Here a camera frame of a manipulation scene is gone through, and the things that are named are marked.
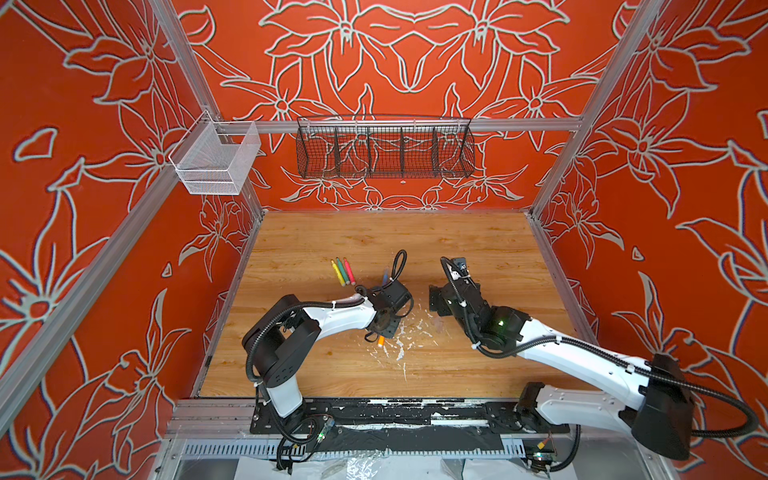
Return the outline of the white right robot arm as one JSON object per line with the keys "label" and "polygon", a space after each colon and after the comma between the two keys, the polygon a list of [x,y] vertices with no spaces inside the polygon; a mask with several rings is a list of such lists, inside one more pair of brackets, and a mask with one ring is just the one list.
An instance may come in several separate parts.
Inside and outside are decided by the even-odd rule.
{"label": "white right robot arm", "polygon": [[[447,283],[433,287],[435,311],[453,316],[472,349],[491,359],[519,357],[553,367],[591,386],[558,391],[542,383],[526,386],[524,418],[534,427],[572,424],[630,434],[640,445],[671,460],[686,460],[694,438],[728,439],[753,433],[754,410],[729,394],[685,380],[676,360],[657,354],[647,361],[579,340],[529,314],[493,306],[482,296],[463,258],[440,259]],[[715,430],[694,426],[694,397],[718,400],[744,416],[738,426]]]}

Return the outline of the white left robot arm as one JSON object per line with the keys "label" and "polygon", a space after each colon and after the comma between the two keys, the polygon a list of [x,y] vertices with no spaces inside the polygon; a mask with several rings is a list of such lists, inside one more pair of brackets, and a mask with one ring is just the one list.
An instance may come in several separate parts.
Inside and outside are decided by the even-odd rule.
{"label": "white left robot arm", "polygon": [[301,301],[293,294],[280,298],[244,335],[245,373],[280,419],[303,404],[296,375],[315,343],[351,330],[375,339],[391,339],[414,306],[400,282],[407,252],[399,250],[388,279],[380,286],[355,287],[355,294],[335,301]]}

